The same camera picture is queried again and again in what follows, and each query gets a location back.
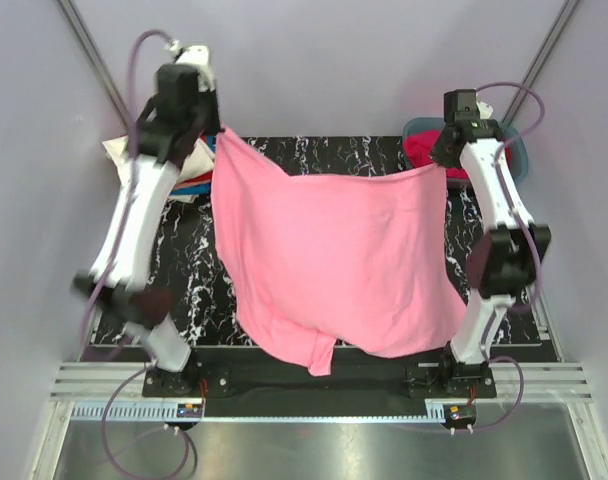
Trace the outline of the light pink t-shirt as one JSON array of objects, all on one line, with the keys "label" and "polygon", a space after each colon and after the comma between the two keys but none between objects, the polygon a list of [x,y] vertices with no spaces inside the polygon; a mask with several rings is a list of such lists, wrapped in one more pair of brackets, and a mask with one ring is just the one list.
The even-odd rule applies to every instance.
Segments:
[{"label": "light pink t-shirt", "polygon": [[242,329],[314,376],[338,341],[385,358],[446,344],[465,313],[446,269],[446,197],[437,166],[291,176],[222,132],[211,202]]}]

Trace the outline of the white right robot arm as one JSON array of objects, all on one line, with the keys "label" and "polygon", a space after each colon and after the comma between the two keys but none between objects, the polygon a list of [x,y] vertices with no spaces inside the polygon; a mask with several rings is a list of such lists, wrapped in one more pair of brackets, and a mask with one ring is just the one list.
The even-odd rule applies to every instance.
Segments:
[{"label": "white right robot arm", "polygon": [[496,120],[482,117],[477,91],[445,93],[443,120],[430,158],[446,169],[466,172],[484,228],[466,262],[470,297],[448,344],[454,362],[437,374],[441,390],[456,397],[472,387],[474,375],[467,365],[487,361],[499,324],[519,294],[540,286],[551,231],[535,223],[514,184],[506,149],[519,137],[505,137]]}]

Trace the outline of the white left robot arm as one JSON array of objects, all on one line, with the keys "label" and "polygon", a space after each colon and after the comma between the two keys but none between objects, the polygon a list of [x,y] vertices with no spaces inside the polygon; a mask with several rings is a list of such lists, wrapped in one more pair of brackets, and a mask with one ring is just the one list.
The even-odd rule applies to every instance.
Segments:
[{"label": "white left robot arm", "polygon": [[73,288],[85,296],[83,319],[100,311],[140,341],[165,384],[180,396],[199,386],[191,349],[170,317],[169,298],[150,290],[149,262],[164,205],[201,135],[220,130],[215,75],[205,45],[177,47],[156,72],[156,91],[136,110],[124,147],[126,179],[110,226],[88,272]]}]

